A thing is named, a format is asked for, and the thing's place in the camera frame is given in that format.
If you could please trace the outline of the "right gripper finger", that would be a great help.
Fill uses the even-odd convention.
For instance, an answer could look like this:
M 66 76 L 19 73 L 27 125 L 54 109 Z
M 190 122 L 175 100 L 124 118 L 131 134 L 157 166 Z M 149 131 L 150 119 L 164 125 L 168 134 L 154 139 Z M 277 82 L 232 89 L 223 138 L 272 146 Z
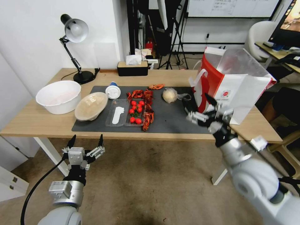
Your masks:
M 207 115 L 198 112 L 197 105 L 193 99 L 182 99 L 183 109 L 187 114 L 186 119 L 199 126 L 207 126 Z
M 213 106 L 213 112 L 215 113 L 216 120 L 231 120 L 234 109 L 228 105 L 218 103 L 212 96 L 205 93 L 207 101 Z

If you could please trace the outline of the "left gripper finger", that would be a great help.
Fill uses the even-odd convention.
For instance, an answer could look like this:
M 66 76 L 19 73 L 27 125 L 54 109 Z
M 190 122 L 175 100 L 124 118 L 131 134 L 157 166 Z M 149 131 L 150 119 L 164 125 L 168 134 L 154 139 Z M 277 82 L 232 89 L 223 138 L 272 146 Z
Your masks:
M 65 153 L 68 153 L 68 152 L 71 150 L 71 148 L 72 148 L 72 147 L 74 146 L 74 144 L 75 144 L 75 140 L 76 140 L 76 135 L 74 135 L 74 136 L 68 141 L 67 147 L 65 147 L 65 148 L 62 149 L 62 151 L 63 151 L 64 154 L 65 154 Z
M 101 134 L 98 146 L 87 154 L 88 162 L 94 162 L 105 153 L 103 134 Z

